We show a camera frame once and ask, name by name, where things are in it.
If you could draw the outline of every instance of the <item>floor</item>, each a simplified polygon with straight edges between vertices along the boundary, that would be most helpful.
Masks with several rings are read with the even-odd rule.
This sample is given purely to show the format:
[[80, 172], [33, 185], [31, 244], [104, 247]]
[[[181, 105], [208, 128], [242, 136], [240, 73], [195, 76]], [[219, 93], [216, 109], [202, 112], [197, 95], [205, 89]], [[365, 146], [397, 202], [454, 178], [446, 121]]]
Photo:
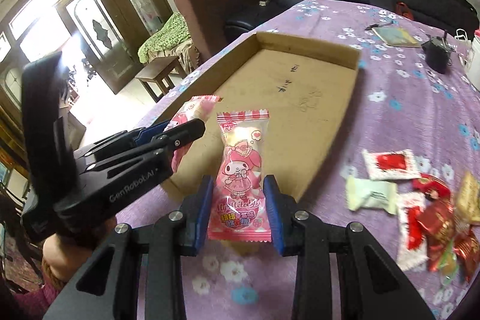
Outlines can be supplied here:
[[[170, 75], [170, 78], [175, 86], [182, 81], [178, 75]], [[157, 85], [150, 86], [160, 94]], [[122, 130], [134, 129], [154, 105], [152, 97], [137, 79], [130, 81], [115, 95], [99, 76], [94, 76], [71, 109], [71, 113], [86, 126], [80, 146]]]

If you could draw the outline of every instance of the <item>green cloth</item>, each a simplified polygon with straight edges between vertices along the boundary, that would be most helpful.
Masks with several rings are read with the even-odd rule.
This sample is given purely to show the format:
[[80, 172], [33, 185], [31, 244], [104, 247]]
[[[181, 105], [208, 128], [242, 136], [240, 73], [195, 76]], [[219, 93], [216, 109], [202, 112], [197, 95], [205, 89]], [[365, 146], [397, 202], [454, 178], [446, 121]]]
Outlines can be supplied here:
[[138, 49], [140, 63], [148, 62], [148, 52], [167, 51], [190, 38], [190, 32], [183, 15], [173, 13], [165, 25]]

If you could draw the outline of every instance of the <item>table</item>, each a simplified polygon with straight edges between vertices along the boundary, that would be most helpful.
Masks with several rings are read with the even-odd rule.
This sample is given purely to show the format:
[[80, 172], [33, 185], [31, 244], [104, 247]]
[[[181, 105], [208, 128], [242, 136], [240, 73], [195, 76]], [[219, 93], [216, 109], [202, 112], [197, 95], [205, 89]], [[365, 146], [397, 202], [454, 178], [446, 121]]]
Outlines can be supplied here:
[[161, 96], [157, 96], [148, 82], [154, 82], [162, 91], [163, 95], [167, 94], [175, 85], [169, 77], [169, 73], [176, 69], [182, 79], [186, 78], [187, 74], [182, 65], [178, 61], [178, 56], [157, 57], [148, 63], [135, 77], [140, 80], [143, 87], [148, 91], [155, 102], [158, 102]]
[[[319, 38], [362, 51], [361, 70], [342, 128], [300, 205], [326, 223], [363, 223], [396, 259], [397, 217], [370, 209], [349, 211], [345, 178], [368, 177], [361, 155], [364, 148], [372, 152], [410, 148], [422, 172], [453, 188], [458, 187], [466, 169], [479, 177], [480, 94], [470, 85], [456, 56], [452, 56], [449, 73], [438, 75], [426, 65], [421, 49], [387, 47], [372, 32], [364, 31], [368, 25], [388, 20], [406, 28], [418, 41], [427, 40], [427, 34], [442, 35], [439, 29], [377, 7], [333, 0], [306, 0], [255, 31]], [[247, 36], [192, 72], [139, 126], [152, 124], [178, 94]], [[448, 40], [456, 42], [451, 36]], [[399, 183], [399, 192], [410, 189], [408, 182]], [[176, 207], [157, 187], [123, 210], [118, 221], [142, 226]], [[262, 244], [257, 254], [242, 258], [220, 243], [208, 241], [198, 257], [182, 259], [182, 271], [189, 319], [290, 319], [296, 259], [278, 257], [270, 244]], [[425, 266], [406, 275], [439, 319], [448, 317], [468, 288], [455, 280], [442, 289], [439, 275], [427, 272]], [[337, 278], [333, 277], [333, 283], [338, 285]], [[334, 318], [339, 319], [338, 294], [334, 293], [333, 299]]]

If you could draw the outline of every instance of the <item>pink sleeve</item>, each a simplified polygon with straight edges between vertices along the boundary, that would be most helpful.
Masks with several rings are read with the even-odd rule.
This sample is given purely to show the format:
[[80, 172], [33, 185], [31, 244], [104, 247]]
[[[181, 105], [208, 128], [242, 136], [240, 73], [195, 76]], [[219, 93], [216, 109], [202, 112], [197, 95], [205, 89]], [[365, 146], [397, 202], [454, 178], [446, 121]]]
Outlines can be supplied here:
[[14, 295], [20, 308], [32, 320], [42, 319], [53, 300], [56, 299], [59, 294], [59, 292], [48, 283], [48, 278], [45, 278], [45, 282], [46, 284], [35, 292]]

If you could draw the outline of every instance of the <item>metal screw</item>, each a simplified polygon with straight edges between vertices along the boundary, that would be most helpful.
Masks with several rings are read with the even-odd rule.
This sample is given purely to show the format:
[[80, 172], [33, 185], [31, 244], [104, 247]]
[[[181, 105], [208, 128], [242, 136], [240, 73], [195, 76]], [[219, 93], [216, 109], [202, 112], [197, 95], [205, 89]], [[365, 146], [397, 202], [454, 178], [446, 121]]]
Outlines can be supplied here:
[[295, 212], [295, 218], [297, 220], [303, 221], [308, 219], [308, 212], [307, 211], [296, 211]]
[[183, 213], [181, 211], [173, 211], [169, 214], [169, 219], [171, 221], [178, 221], [183, 218]]
[[363, 231], [363, 225], [355, 221], [350, 224], [350, 229], [352, 230], [352, 232], [361, 232]]
[[128, 231], [128, 224], [120, 223], [115, 227], [115, 232], [118, 234], [124, 234]]

